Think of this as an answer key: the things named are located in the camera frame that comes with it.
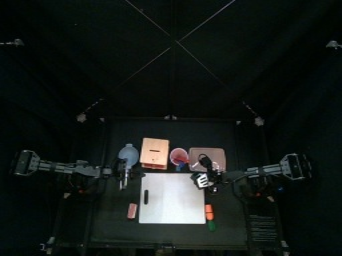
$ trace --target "black wall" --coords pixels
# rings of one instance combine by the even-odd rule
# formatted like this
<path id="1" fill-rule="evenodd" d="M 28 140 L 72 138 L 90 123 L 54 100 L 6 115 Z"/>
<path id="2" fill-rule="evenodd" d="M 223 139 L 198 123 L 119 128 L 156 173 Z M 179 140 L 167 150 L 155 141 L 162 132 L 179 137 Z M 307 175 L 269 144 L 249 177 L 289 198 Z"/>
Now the black wall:
<path id="1" fill-rule="evenodd" d="M 333 51 L 270 118 L 273 161 L 306 153 L 313 180 L 289 184 L 281 199 L 287 242 L 295 255 L 341 255 L 342 52 Z"/>

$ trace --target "white cutting board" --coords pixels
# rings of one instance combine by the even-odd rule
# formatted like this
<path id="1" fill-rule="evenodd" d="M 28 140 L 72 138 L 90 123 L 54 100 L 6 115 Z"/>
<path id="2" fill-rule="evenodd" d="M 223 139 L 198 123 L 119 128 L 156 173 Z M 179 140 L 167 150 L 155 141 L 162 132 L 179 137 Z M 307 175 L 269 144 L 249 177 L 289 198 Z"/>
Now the white cutting board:
<path id="1" fill-rule="evenodd" d="M 206 223 L 205 193 L 190 176 L 189 173 L 146 173 L 142 178 L 139 223 Z"/>

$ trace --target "green object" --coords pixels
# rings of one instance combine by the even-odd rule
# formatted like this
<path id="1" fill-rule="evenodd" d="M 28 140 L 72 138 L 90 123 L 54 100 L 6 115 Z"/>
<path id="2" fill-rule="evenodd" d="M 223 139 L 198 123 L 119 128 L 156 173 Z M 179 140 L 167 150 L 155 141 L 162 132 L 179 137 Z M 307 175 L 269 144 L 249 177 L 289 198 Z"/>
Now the green object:
<path id="1" fill-rule="evenodd" d="M 217 225 L 214 220 L 209 220 L 209 230 L 214 232 L 217 230 Z"/>

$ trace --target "light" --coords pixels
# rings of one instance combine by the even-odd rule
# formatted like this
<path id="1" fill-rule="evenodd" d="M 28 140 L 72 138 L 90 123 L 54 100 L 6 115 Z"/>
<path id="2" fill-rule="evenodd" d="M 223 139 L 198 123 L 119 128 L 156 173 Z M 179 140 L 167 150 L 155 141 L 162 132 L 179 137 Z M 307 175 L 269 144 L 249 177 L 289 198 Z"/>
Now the light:
<path id="1" fill-rule="evenodd" d="M 0 45 L 15 45 L 18 47 L 18 46 L 24 46 L 26 44 L 22 39 L 15 39 L 14 42 L 6 42 L 6 43 L 0 42 Z"/>
<path id="2" fill-rule="evenodd" d="M 327 43 L 326 47 L 329 47 L 329 48 L 336 48 L 336 50 L 337 50 L 338 47 L 342 48 L 342 45 L 338 44 L 338 42 L 333 40 L 333 41 L 330 41 L 330 42 Z"/>

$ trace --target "cardboard box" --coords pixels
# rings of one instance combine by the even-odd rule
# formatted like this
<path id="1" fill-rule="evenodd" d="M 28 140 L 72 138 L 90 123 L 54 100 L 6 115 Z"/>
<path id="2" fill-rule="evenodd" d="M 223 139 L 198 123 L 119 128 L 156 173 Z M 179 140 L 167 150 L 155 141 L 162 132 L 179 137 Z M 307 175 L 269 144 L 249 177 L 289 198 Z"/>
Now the cardboard box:
<path id="1" fill-rule="evenodd" d="M 140 163 L 143 168 L 167 169 L 170 141 L 154 138 L 143 139 Z"/>

